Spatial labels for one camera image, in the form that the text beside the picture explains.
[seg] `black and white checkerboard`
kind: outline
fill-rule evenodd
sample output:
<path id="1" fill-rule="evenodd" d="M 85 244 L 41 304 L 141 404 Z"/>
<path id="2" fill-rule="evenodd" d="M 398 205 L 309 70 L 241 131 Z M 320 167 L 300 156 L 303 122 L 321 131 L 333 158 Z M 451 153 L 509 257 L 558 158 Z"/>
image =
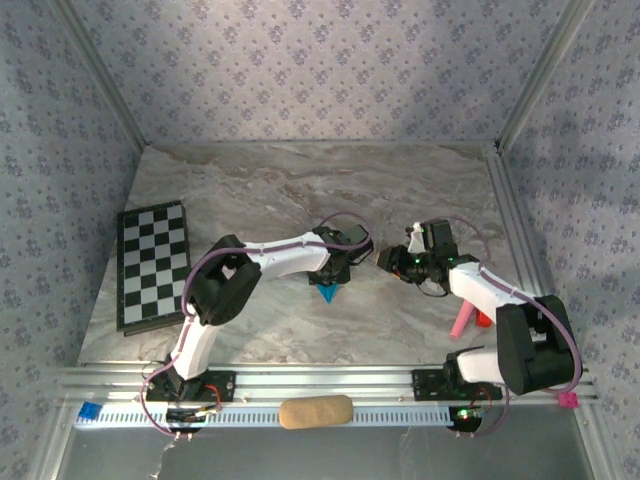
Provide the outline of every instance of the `black and white checkerboard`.
<path id="1" fill-rule="evenodd" d="M 179 201 L 118 215 L 118 331 L 131 335 L 184 320 L 188 246 Z"/>

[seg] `patterned wallpaper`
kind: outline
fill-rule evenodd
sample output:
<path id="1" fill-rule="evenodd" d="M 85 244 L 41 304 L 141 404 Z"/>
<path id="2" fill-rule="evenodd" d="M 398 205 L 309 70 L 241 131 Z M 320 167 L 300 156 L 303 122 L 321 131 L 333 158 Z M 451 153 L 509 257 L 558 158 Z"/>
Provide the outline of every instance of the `patterned wallpaper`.
<path id="1" fill-rule="evenodd" d="M 565 0 L 72 0 L 144 136 L 497 137 Z"/>
<path id="2" fill-rule="evenodd" d="M 640 6 L 596 2 L 508 158 L 640 479 Z"/>
<path id="3" fill-rule="evenodd" d="M 47 2 L 0 4 L 0 478 L 24 478 L 49 368 L 74 364 L 137 156 Z"/>

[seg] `marble table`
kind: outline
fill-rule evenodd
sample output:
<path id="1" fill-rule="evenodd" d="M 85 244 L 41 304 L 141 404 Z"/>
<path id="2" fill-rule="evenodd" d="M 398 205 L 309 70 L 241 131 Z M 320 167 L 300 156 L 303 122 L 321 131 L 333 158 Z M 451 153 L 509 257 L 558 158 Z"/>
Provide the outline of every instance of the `marble table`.
<path id="1" fill-rule="evenodd" d="M 455 214 L 489 239 L 492 269 L 514 281 L 496 199 L 478 152 L 432 145 L 245 143 L 147 147 L 127 209 L 180 199 L 192 262 L 221 236 L 269 242 L 308 231 L 339 210 L 366 216 L 377 248 L 407 240 L 415 221 Z M 337 228 L 353 220 L 336 219 Z M 452 223 L 461 253 L 483 257 L 479 239 Z M 495 328 L 449 331 L 462 301 L 427 298 L 375 266 L 352 271 L 327 304 L 306 275 L 258 285 L 218 334 L 212 363 L 441 363 L 448 352 L 495 344 Z M 115 248 L 82 346 L 80 362 L 165 357 L 180 326 L 124 337 L 116 332 Z"/>

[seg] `black bracket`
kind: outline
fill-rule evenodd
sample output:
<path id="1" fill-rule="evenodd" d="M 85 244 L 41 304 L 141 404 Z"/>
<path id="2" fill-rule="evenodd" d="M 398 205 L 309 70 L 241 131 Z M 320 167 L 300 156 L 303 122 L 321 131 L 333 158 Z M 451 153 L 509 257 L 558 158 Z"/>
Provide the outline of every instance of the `black bracket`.
<path id="1" fill-rule="evenodd" d="M 462 401 L 471 403 L 476 400 L 489 400 L 483 389 L 489 392 L 491 400 L 502 399 L 502 389 L 491 383 L 454 384 L 451 376 L 443 368 L 425 368 L 411 372 L 413 399 L 425 401 Z"/>
<path id="2" fill-rule="evenodd" d="M 154 377 L 147 388 L 147 402 L 197 402 L 216 403 L 216 393 L 207 388 L 213 385 L 218 389 L 220 402 L 233 402 L 236 389 L 236 372 L 230 370 L 207 370 L 190 380 L 172 381 L 172 368 Z"/>

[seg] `blue triangular block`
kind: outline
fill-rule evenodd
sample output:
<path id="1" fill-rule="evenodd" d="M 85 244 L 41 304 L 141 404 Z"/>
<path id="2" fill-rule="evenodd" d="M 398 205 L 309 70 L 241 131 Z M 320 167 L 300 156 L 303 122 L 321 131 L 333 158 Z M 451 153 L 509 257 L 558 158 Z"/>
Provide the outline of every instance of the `blue triangular block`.
<path id="1" fill-rule="evenodd" d="M 316 285 L 316 287 L 318 287 L 318 290 L 320 290 L 320 293 L 322 294 L 324 299 L 327 301 L 327 303 L 331 303 L 331 300 L 333 300 L 333 297 L 336 296 L 339 286 L 340 286 L 339 283 L 334 283 L 330 287 L 325 287 L 323 285 Z"/>

